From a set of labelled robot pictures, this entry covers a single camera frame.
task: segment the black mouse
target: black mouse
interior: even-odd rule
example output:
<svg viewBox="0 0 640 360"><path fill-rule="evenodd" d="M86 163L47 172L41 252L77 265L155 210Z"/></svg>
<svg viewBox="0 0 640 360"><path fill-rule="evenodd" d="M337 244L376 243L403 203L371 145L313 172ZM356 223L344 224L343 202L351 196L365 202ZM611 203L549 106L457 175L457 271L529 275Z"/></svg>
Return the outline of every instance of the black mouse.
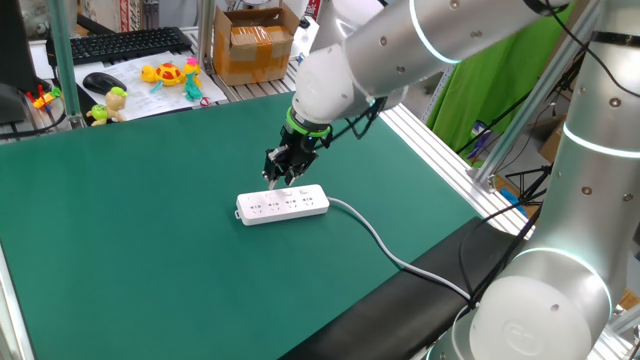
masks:
<svg viewBox="0 0 640 360"><path fill-rule="evenodd" d="M117 86L122 90L127 91L127 87L122 81L114 78L113 76L105 73L91 73L82 80L84 88L98 94L107 95L111 88Z"/></svg>

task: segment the keyboard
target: keyboard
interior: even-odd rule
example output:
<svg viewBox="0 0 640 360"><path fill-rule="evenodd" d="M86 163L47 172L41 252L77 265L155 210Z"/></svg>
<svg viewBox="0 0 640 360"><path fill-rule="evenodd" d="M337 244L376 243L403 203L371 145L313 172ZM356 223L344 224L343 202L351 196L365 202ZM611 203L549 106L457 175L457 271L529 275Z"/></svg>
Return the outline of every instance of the keyboard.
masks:
<svg viewBox="0 0 640 360"><path fill-rule="evenodd" d="M71 55L74 65L98 61L129 60L165 51L188 51L190 49L191 41L177 27L71 39ZM47 55L49 64L56 66L55 50L51 41L47 41Z"/></svg>

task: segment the green curtain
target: green curtain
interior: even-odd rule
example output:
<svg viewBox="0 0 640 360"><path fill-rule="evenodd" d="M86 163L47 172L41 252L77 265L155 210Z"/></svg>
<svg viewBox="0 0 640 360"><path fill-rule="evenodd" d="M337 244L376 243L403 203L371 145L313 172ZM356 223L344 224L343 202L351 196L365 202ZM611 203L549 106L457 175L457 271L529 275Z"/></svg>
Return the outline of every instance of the green curtain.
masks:
<svg viewBox="0 0 640 360"><path fill-rule="evenodd" d="M559 17L566 22L571 9ZM458 64L427 126L453 150L460 149L471 139L476 120L490 123L533 88L561 32L555 19L543 18ZM494 131L503 133L518 110Z"/></svg>

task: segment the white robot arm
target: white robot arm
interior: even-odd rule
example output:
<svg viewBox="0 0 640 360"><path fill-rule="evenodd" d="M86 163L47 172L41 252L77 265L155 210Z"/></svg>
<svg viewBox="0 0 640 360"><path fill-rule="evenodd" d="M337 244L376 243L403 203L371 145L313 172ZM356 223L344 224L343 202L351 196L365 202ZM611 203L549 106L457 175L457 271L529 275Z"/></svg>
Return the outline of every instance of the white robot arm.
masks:
<svg viewBox="0 0 640 360"><path fill-rule="evenodd" d="M371 1L376 0L357 3L364 7ZM394 91L551 11L541 1L546 0L398 0L345 40L313 52L300 66L283 140L268 151L263 175L272 187L281 176L291 185L317 158L316 143L331 141L331 122L367 110L375 115ZM550 5L558 10L569 2L550 0Z"/></svg>
<svg viewBox="0 0 640 360"><path fill-rule="evenodd" d="M302 63L263 175L290 185L330 143L332 121L377 115L394 91L569 2L397 0ZM429 360L583 360L622 297L640 222L640 0L601 2L590 49L611 74L587 56L536 233Z"/></svg>

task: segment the power strip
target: power strip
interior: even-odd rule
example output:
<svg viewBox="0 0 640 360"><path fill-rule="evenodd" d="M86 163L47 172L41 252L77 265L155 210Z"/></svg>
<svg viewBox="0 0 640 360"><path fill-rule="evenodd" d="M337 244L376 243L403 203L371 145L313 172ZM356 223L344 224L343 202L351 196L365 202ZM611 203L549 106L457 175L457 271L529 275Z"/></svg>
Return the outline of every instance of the power strip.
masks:
<svg viewBox="0 0 640 360"><path fill-rule="evenodd" d="M329 200L320 185L238 195L236 218L247 226L321 215Z"/></svg>

